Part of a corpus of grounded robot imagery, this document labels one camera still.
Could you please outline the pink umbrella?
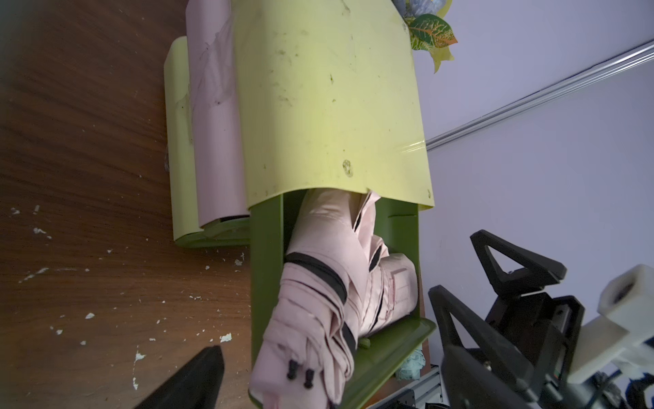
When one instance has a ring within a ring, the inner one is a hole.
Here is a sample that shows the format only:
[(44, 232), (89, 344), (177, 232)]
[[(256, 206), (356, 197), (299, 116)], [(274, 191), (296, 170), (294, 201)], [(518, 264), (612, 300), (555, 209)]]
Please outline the pink umbrella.
[(354, 286), (347, 300), (347, 312), (354, 318), (347, 324), (357, 339), (406, 317), (418, 303), (415, 264), (403, 253), (390, 252), (373, 233), (378, 199), (372, 191), (360, 197), (347, 249), (347, 273)]
[(308, 191), (284, 255), (250, 394), (265, 408), (336, 408), (354, 374), (373, 255), (370, 191)]

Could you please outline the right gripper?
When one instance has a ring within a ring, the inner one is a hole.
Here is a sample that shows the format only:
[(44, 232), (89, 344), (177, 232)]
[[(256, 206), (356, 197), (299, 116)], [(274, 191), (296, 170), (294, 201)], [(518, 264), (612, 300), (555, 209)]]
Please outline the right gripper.
[[(444, 286), (429, 290), (444, 350), (441, 375), (452, 408), (581, 408), (567, 377), (583, 307), (547, 293), (567, 268), (493, 233), (470, 236), (497, 298), (480, 318)], [(516, 263), (505, 271), (493, 252)]]

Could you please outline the dark green top drawer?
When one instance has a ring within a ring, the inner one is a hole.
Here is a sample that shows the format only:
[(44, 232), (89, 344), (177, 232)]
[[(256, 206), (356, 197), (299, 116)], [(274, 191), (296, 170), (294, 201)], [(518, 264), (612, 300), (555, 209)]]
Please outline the dark green top drawer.
[[(303, 190), (281, 194), (251, 208), (251, 358), (256, 360), (263, 334), (277, 304), (286, 248), (291, 239)], [(393, 253), (403, 253), (418, 267), (419, 227), (416, 204), (382, 198), (376, 202), (375, 234)], [(358, 348), (354, 375), (346, 383), (340, 408), (365, 408), (410, 354), (436, 329), (421, 307), (371, 335), (371, 347)]]

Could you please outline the yellow-green drawer cabinet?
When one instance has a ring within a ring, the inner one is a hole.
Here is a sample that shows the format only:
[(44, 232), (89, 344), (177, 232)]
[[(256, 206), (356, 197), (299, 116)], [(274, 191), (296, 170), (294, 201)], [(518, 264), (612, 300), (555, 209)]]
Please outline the yellow-green drawer cabinet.
[(175, 243), (245, 245), (296, 191), (428, 209), (410, 31), (390, 1), (191, 1), (163, 66)]

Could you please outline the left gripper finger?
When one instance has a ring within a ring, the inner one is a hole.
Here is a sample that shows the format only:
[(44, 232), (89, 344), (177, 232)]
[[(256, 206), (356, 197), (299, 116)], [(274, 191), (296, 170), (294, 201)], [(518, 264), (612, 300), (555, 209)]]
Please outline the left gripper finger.
[(224, 373), (221, 347), (204, 348), (136, 409), (214, 409)]

